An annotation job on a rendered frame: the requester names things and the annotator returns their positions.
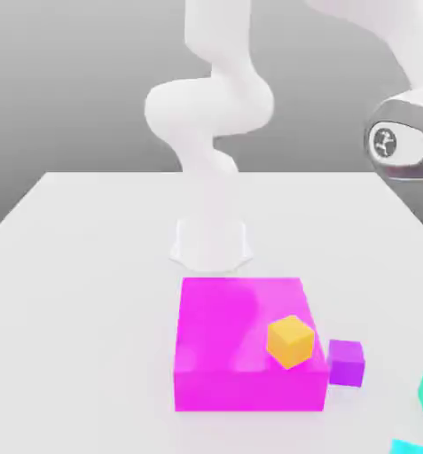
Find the large magenta box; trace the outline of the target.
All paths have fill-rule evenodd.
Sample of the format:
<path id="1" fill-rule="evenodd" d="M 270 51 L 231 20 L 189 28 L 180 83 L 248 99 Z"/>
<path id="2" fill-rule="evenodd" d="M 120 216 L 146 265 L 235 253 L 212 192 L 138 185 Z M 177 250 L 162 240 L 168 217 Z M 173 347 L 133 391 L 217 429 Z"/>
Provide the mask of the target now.
<path id="1" fill-rule="evenodd" d="M 268 326 L 315 322 L 299 278 L 184 278 L 173 369 L 176 411 L 321 411 L 329 369 L 311 358 L 285 369 L 267 351 Z"/>

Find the small orange cube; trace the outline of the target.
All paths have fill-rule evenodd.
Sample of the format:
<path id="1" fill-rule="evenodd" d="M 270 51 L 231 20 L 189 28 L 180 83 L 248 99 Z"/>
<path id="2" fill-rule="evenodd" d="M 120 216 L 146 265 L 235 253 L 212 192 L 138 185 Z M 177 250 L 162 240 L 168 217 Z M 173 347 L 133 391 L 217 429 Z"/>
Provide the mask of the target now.
<path id="1" fill-rule="evenodd" d="M 315 332 L 296 315 L 268 325 L 267 351 L 286 370 L 311 359 Z"/>

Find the small purple cube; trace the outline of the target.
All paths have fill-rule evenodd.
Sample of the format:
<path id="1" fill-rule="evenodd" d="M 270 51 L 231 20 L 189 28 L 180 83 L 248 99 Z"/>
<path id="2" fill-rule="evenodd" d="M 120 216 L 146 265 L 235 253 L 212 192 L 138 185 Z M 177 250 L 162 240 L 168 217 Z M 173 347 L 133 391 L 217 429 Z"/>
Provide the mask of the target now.
<path id="1" fill-rule="evenodd" d="M 329 341 L 327 363 L 330 368 L 331 385 L 361 387 L 364 378 L 365 359 L 359 341 Z"/>

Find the small cyan cube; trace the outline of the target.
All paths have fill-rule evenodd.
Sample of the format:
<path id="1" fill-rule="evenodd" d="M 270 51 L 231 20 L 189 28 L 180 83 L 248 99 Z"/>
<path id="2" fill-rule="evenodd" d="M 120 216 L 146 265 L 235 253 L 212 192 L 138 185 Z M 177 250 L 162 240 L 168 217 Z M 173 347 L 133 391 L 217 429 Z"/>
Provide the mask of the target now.
<path id="1" fill-rule="evenodd" d="M 423 446 L 417 443 L 394 439 L 389 454 L 423 454 Z"/>

